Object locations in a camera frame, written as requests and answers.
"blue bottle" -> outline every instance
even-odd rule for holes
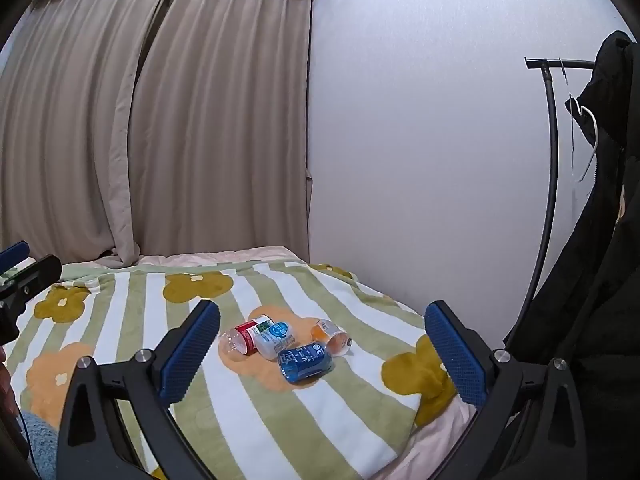
[[[281,351],[278,364],[282,375],[289,383],[326,372],[331,368],[331,354],[321,343],[299,346]]]

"white stripe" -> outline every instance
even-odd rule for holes
[[[82,339],[82,334],[86,330],[89,320],[91,319],[91,313],[94,310],[94,302],[96,296],[100,293],[100,282],[95,279],[91,282],[86,282],[85,286],[89,289],[89,295],[84,300],[84,312],[82,316],[76,319],[69,329],[66,331],[65,338],[62,341],[61,349],[71,343],[77,343]]]
[[[15,266],[15,270],[23,270],[29,267],[31,264],[34,264],[36,260],[31,257],[27,257],[26,260],[21,261],[19,264]]]
[[[33,365],[33,361],[36,357],[38,357],[42,352],[44,343],[46,343],[47,337],[49,337],[49,334],[53,329],[53,325],[53,320],[50,317],[42,320],[36,335],[33,337],[33,340],[31,340],[24,361],[17,365],[15,373],[11,377],[11,384],[14,388],[15,399],[17,400],[18,405],[20,405],[20,394],[27,386],[27,371]]]
[[[369,478],[396,458],[396,453],[353,413],[324,380],[293,390],[320,430],[363,478]]]
[[[417,410],[420,406],[421,394],[399,395],[389,390],[382,382],[382,365],[384,361],[378,356],[364,351],[355,341],[351,343],[351,351],[343,355],[354,374],[363,378],[381,394],[393,397],[400,404],[411,410]]]
[[[282,297],[297,316],[330,319],[322,307],[305,294],[298,280],[291,274],[280,270],[271,270],[268,264],[256,264],[254,269],[275,282]],[[381,394],[395,398],[412,410],[418,408],[420,404],[419,394],[411,396],[398,395],[384,385],[380,375],[384,362],[382,359],[364,351],[355,341],[351,345],[351,351],[347,352],[344,358],[353,373],[367,381]]]
[[[245,319],[249,319],[252,311],[262,306],[258,294],[249,281],[244,276],[236,274],[234,269],[223,270],[222,273],[233,277],[234,285],[231,287],[231,294],[236,300],[242,316]]]
[[[33,311],[34,311],[34,309],[36,307],[36,304],[39,301],[44,300],[47,297],[47,294],[48,294],[48,292],[50,290],[51,290],[51,287],[48,286],[40,294],[36,295],[31,301],[27,302],[26,309],[25,309],[24,313],[21,316],[18,316],[18,319],[15,322],[15,324],[18,327],[18,330],[20,332],[22,332],[22,330],[24,330],[24,327],[27,326],[27,323],[33,317]],[[7,359],[11,355],[11,352],[14,350],[14,347],[15,347],[15,344],[16,344],[17,341],[18,341],[17,339],[14,339],[10,343],[7,343],[6,345],[4,345],[4,352],[6,353]]]
[[[312,300],[298,283],[298,280],[291,274],[279,270],[271,270],[269,264],[255,264],[254,270],[267,278],[271,278],[280,293],[287,302],[290,309],[299,317],[317,317],[318,319],[329,319],[326,312]]]
[[[379,332],[393,336],[405,343],[415,346],[418,339],[424,335],[424,330],[405,323],[397,317],[390,316],[385,312],[376,310],[375,308],[363,303],[356,296],[351,285],[332,278],[326,274],[312,269],[305,264],[296,262],[285,262],[287,267],[304,267],[311,272],[324,285],[333,296],[335,296],[355,317],[369,326],[375,328]]]
[[[267,467],[268,471],[277,472],[278,478],[299,480],[295,469],[264,425],[240,377],[222,364],[218,355],[219,340],[217,337],[211,345],[202,362],[202,371],[220,431],[240,471],[247,480],[262,479]]]
[[[384,298],[385,297],[385,295],[382,294],[382,292],[378,292],[377,290],[374,290],[373,288],[371,288],[370,286],[365,285],[364,283],[356,282],[356,285],[365,294],[369,294],[370,296],[375,296],[377,298]],[[409,308],[404,303],[400,303],[399,301],[393,300],[392,298],[389,298],[389,299],[391,301],[393,301],[397,306],[399,306],[402,310],[404,310],[406,312],[411,312],[412,314],[417,314],[417,312],[414,309]]]
[[[113,363],[116,360],[122,320],[127,304],[127,296],[129,295],[130,273],[115,272],[113,276],[115,279],[113,297],[109,304],[107,316],[104,318],[98,342],[95,344],[94,359],[99,365]]]
[[[378,292],[376,290],[373,290],[370,286],[367,286],[364,283],[356,282],[356,285],[358,285],[358,288],[362,292],[364,292],[365,294],[369,294],[370,296],[376,296],[377,298],[382,298],[384,296],[384,294],[382,294],[382,292]]]
[[[201,300],[202,298],[200,296],[196,296],[192,300],[189,300],[189,312],[191,312],[194,308],[196,308],[198,306],[198,303],[200,303]]]
[[[166,279],[164,273],[146,275],[145,320],[142,327],[142,347],[151,350],[169,330],[166,323],[166,300],[162,295]]]

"curtain fold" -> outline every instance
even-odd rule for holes
[[[0,245],[133,263],[127,133],[162,0],[37,0],[0,78]]]
[[[174,0],[136,85],[133,232],[143,254],[286,246],[308,259],[311,0]]]

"metal screw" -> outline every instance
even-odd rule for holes
[[[558,369],[558,370],[566,370],[566,361],[564,359],[561,359],[559,357],[556,357],[554,359],[554,366]]]
[[[152,356],[151,350],[147,350],[146,348],[143,348],[142,350],[138,350],[134,357],[136,358],[136,361],[138,361],[139,363],[146,363],[147,361],[149,361],[149,359],[151,359],[151,356]]]
[[[506,350],[496,350],[494,352],[494,357],[499,363],[508,363],[511,361],[511,354]]]
[[[85,355],[84,357],[81,357],[78,359],[76,366],[78,368],[88,368],[89,365],[91,364],[91,361],[92,359],[88,355]]]

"white hanger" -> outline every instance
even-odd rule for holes
[[[560,66],[562,67],[562,74],[564,74],[564,82],[566,83],[567,88],[569,88],[569,80],[566,77],[566,72],[564,70],[564,65],[562,64],[562,58],[558,58],[560,61]],[[595,115],[593,115],[593,112],[591,110],[589,110],[586,106],[582,106],[579,102],[578,99],[576,99],[574,96],[571,95],[571,92],[569,92],[569,115],[571,115],[571,170],[572,173],[574,171],[574,112],[573,112],[573,103],[575,101],[575,104],[578,107],[578,114],[579,115],[583,115],[584,112],[587,112],[590,116],[591,116],[591,120],[593,121],[593,131],[595,134],[595,142],[593,143],[593,151],[591,152],[591,156],[589,157],[589,162],[587,163],[587,167],[584,168],[584,172],[582,173],[582,176],[576,180],[576,184],[579,184],[580,182],[582,182],[584,180],[584,177],[587,175],[587,171],[589,171],[589,167],[591,166],[591,162],[593,161],[593,157],[596,154],[596,149],[598,147],[598,122],[596,121],[596,117]]]
[[[581,106],[578,103],[578,99],[576,99],[574,96],[572,96],[571,94],[569,94],[569,101],[571,102],[571,100],[575,101],[575,103],[578,105],[578,113],[580,115],[582,115],[583,112],[587,112],[590,116],[591,116],[591,120],[593,121],[593,131],[595,132],[596,135],[596,140],[593,143],[593,151],[591,152],[591,156],[589,157],[589,161],[587,163],[587,167],[584,168],[584,172],[582,173],[582,176],[576,181],[576,184],[579,182],[582,182],[584,180],[584,177],[587,175],[587,171],[589,171],[589,167],[591,166],[591,162],[593,161],[593,157],[596,154],[596,149],[598,148],[598,123],[596,121],[596,116],[593,115],[593,112],[591,110],[589,110],[586,106]]]

